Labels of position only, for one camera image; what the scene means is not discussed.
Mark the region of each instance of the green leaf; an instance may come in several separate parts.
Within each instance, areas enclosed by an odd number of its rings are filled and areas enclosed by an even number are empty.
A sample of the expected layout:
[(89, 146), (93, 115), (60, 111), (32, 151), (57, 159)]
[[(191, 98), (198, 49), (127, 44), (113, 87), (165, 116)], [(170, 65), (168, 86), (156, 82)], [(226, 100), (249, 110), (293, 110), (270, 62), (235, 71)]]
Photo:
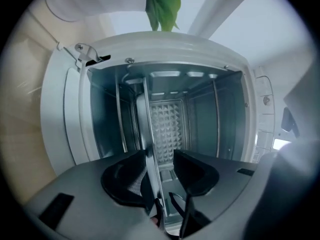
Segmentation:
[(161, 24), (162, 31), (172, 31), (178, 11), (181, 7), (181, 0), (155, 0), (157, 18)]
[(157, 17), (155, 0), (146, 0), (145, 12), (149, 18), (149, 22), (153, 31), (157, 31), (159, 28), (159, 19)]

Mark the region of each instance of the metal rod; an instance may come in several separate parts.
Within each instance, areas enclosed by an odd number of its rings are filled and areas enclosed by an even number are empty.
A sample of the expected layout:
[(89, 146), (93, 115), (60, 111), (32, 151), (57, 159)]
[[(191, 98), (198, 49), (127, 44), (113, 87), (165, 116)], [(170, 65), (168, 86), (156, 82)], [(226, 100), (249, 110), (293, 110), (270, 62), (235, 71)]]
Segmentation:
[(216, 157), (219, 157), (219, 149), (220, 149), (220, 116), (219, 116), (219, 102), (218, 102), (218, 92), (216, 87), (216, 82), (213, 80), (213, 90), (214, 90), (214, 98), (215, 98), (215, 107), (216, 107), (216, 124), (217, 124), (217, 144), (216, 144)]
[(167, 209), (166, 209), (165, 196), (164, 196), (164, 191), (162, 189), (162, 183), (161, 183), (161, 179), (160, 179), (158, 161), (157, 161), (157, 157), (156, 157), (155, 139), (154, 139), (154, 134), (153, 134), (153, 130), (152, 130), (152, 121), (151, 121), (151, 113), (150, 113), (150, 105), (149, 105), (149, 94), (148, 94), (148, 84), (147, 84), (147, 78), (146, 77), (143, 78), (143, 89), (144, 89), (146, 115), (147, 115), (147, 119), (148, 119), (149, 131), (150, 131), (151, 140), (152, 140), (152, 152), (153, 152), (153, 161), (154, 161), (154, 165), (155, 165), (155, 172), (156, 172), (156, 177), (158, 179), (158, 184), (159, 184), (159, 189), (160, 189), (160, 195), (161, 195), (161, 199), (162, 199), (162, 206), (163, 206), (164, 214), (165, 214), (166, 217), (168, 217)]
[(117, 114), (118, 114), (118, 121), (119, 121), (123, 151), (125, 153), (127, 153), (128, 149), (127, 149), (127, 144), (126, 144), (124, 126), (123, 126), (122, 117), (121, 117), (120, 92), (119, 92), (119, 82), (118, 82), (117, 72), (115, 74), (115, 99), (116, 99), (116, 110), (117, 110)]

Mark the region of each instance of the screw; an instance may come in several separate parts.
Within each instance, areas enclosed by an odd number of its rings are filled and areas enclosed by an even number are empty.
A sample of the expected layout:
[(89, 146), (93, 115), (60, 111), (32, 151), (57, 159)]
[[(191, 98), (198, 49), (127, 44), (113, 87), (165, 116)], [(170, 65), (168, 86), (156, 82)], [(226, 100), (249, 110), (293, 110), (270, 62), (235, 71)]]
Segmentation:
[(78, 51), (81, 51), (84, 49), (84, 46), (82, 44), (77, 44), (75, 47)]
[(134, 60), (133, 58), (126, 58), (124, 61), (125, 61), (126, 63), (129, 63), (129, 64), (132, 64), (132, 63), (135, 62), (135, 60)]

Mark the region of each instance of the beige floor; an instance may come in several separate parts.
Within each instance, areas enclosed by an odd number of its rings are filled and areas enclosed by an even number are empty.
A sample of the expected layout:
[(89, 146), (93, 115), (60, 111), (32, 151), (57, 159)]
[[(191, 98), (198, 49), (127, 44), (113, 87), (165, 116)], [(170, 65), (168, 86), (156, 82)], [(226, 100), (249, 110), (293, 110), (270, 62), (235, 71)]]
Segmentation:
[(35, 1), (22, 16), (0, 65), (0, 161), (21, 204), (56, 177), (40, 124), (42, 82), (55, 39), (69, 46), (113, 34), (107, 15), (64, 22), (50, 13), (44, 0)]

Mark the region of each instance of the embossed pyramid pattern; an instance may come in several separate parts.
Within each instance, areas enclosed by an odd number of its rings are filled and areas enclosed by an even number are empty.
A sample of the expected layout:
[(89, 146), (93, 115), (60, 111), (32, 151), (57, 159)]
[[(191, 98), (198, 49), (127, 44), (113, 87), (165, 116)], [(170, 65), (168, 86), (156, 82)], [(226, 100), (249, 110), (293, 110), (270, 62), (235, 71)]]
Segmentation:
[(150, 105), (158, 165), (173, 163), (174, 150), (183, 147), (183, 124), (179, 101)]

